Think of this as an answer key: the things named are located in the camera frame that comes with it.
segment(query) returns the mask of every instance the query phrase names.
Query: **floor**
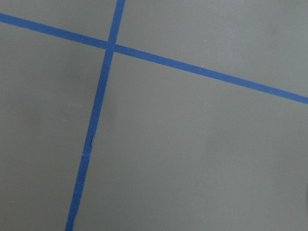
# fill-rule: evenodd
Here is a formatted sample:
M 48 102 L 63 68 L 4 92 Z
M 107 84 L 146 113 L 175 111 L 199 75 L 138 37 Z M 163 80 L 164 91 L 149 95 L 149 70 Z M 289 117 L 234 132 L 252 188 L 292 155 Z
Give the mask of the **floor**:
M 0 0 L 1 230 L 306 230 L 307 10 Z

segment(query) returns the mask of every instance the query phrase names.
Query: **concrete floor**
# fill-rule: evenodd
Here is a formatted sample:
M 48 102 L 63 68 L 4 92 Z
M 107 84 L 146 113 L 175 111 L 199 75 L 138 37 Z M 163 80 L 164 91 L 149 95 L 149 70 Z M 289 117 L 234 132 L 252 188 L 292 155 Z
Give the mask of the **concrete floor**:
M 116 0 L 0 0 L 107 41 Z M 126 2 L 117 44 L 308 96 L 308 2 Z M 0 23 L 0 229 L 65 230 L 104 49 Z M 115 53 L 74 231 L 303 231 L 306 104 Z

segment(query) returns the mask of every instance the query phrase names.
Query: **blue tape strip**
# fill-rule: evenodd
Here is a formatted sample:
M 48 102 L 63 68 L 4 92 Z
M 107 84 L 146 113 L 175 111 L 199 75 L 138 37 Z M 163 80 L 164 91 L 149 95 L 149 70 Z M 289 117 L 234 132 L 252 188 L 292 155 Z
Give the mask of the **blue tape strip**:
M 41 33 L 57 36 L 57 37 L 72 40 L 72 41 L 75 41 L 75 42 L 80 42 L 80 43 L 83 43 L 83 44 L 87 44 L 87 45 L 102 48 L 102 49 L 114 50 L 114 52 L 117 52 L 117 53 L 120 53 L 120 54 L 124 54 L 124 55 L 128 55 L 128 56 L 131 56 L 131 57 L 147 60 L 147 61 L 154 62 L 154 63 L 157 63 L 157 64 L 162 64 L 162 65 L 165 65 L 165 66 L 170 66 L 170 67 L 180 69 L 180 70 L 183 70 L 183 71 L 195 73 L 195 74 L 202 75 L 202 76 L 205 76 L 205 77 L 215 78 L 215 79 L 225 81 L 225 82 L 228 82 L 228 83 L 232 83 L 232 84 L 235 84 L 235 85 L 239 85 L 239 86 L 242 86 L 242 87 L 262 91 L 262 92 L 265 92 L 265 93 L 268 93 L 268 94 L 271 94 L 271 95 L 276 95 L 276 96 L 283 97 L 283 98 L 286 98 L 286 99 L 289 99 L 289 100 L 294 100 L 294 101 L 297 101 L 297 102 L 300 102 L 300 103 L 308 104 L 308 97 L 306 97 L 306 96 L 294 94 L 294 93 L 291 93 L 291 92 L 288 92 L 288 91 L 285 91 L 285 90 L 280 90 L 280 89 L 277 89 L 277 88 L 273 88 L 273 87 L 270 87 L 270 86 L 266 86 L 266 85 L 263 85 L 263 84 L 252 82 L 252 81 L 249 81 L 249 80 L 229 76 L 229 75 L 226 75 L 226 74 L 223 74 L 223 73 L 220 73 L 220 72 L 208 70 L 208 69 L 205 69 L 205 68 L 201 68 L 201 67 L 194 66 L 194 65 L 191 65 L 191 64 L 187 64 L 187 63 L 183 63 L 183 62 L 180 62 L 180 61 L 168 59 L 168 58 L 165 58 L 165 57 L 162 57 L 162 56 L 159 56 L 159 55 L 150 54 L 150 53 L 139 51 L 139 50 L 136 50 L 136 49 L 128 48 L 128 47 L 125 47 L 125 46 L 121 46 L 121 45 L 110 46 L 109 43 L 107 43 L 106 41 L 103 41 L 103 40 L 91 38 L 91 37 L 88 37 L 88 36 L 80 35 L 80 34 L 77 34 L 77 33 L 58 29 L 58 28 L 51 27 L 51 26 L 46 26 L 46 25 L 43 25 L 43 24 L 28 21 L 28 20 L 25 20 L 25 19 L 9 16 L 9 15 L 3 14 L 3 13 L 0 13 L 0 22 L 19 26 L 19 27 L 23 27 L 23 28 L 27 28 L 27 29 L 30 29 L 30 30 L 35 30 L 35 31 L 38 31 L 38 32 L 41 32 Z M 114 39 L 116 34 L 117 34 L 117 31 L 116 32 L 114 31 L 114 34 L 113 35 L 111 34 L 110 36 Z
M 229 76 L 229 75 L 226 75 L 226 74 L 223 74 L 223 73 L 220 73 L 220 72 L 208 70 L 208 69 L 205 69 L 205 68 L 202 68 L 202 67 L 183 63 L 183 62 L 176 61 L 176 60 L 173 60 L 173 59 L 168 59 L 168 58 L 158 56 L 158 55 L 155 55 L 155 54 L 146 53 L 146 52 L 143 52 L 143 51 L 139 51 L 139 50 L 128 48 L 128 47 L 121 46 L 121 45 L 115 46 L 115 52 L 120 53 L 120 54 L 124 54 L 124 55 L 128 55 L 128 56 L 131 56 L 131 57 L 147 60 L 147 61 L 150 61 L 150 62 L 153 62 L 153 63 L 162 64 L 162 65 L 165 65 L 165 66 L 170 66 L 170 67 L 173 67 L 173 68 L 176 68 L 176 69 L 195 73 L 195 74 L 202 75 L 202 76 L 205 76 L 205 77 L 218 79 L 218 80 L 228 82 L 228 83 L 232 83 L 232 84 L 235 84 L 235 85 L 239 85 L 239 86 L 242 86 L 242 87 L 262 91 L 262 92 L 265 92 L 265 93 L 268 93 L 268 94 L 271 94 L 271 95 L 276 95 L 276 96 L 279 96 L 279 97 L 283 97 L 283 98 L 286 98 L 286 99 L 289 99 L 289 100 L 294 100 L 294 101 L 297 101 L 297 102 L 308 104 L 308 97 L 306 97 L 306 96 L 294 94 L 294 93 L 291 93 L 291 92 L 288 92 L 288 91 L 285 91 L 285 90 L 281 90 L 281 89 L 273 88 L 273 87 L 266 86 L 266 85 L 263 85 L 263 84 L 255 83 L 255 82 L 245 80 L 245 79 L 242 79 L 242 78 Z
M 89 166 L 90 155 L 92 151 L 92 141 L 96 133 L 98 120 L 100 117 L 101 108 L 103 105 L 103 96 L 106 90 L 107 80 L 111 68 L 112 58 L 114 54 L 114 48 L 116 44 L 116 38 L 119 32 L 121 18 L 124 10 L 125 0 L 118 0 L 115 7 L 114 18 L 112 21 L 108 43 L 106 46 L 106 52 L 103 60 L 102 70 L 100 79 L 98 82 L 93 109 L 91 113 L 91 118 L 89 122 L 88 132 L 80 160 L 79 170 L 77 174 L 77 179 L 75 183 L 75 188 L 73 192 L 73 197 L 71 201 L 71 206 L 68 213 L 68 218 L 66 222 L 65 231 L 72 231 L 75 216 L 78 212 L 80 205 L 80 199 L 82 196 L 82 191 L 84 183 L 86 180 L 86 173 Z
M 26 29 L 30 29 L 30 30 L 34 30 L 34 31 L 41 32 L 44 34 L 56 36 L 59 38 L 68 39 L 74 42 L 83 43 L 83 44 L 90 45 L 93 47 L 105 49 L 107 46 L 107 42 L 100 40 L 100 39 L 95 39 L 95 38 L 91 38 L 85 35 L 80 35 L 74 32 L 70 32 L 67 30 L 62 30 L 62 29 L 55 28 L 52 26 L 35 23 L 29 20 L 17 18 L 14 16 L 3 14 L 3 13 L 0 13 L 0 22 L 26 28 Z

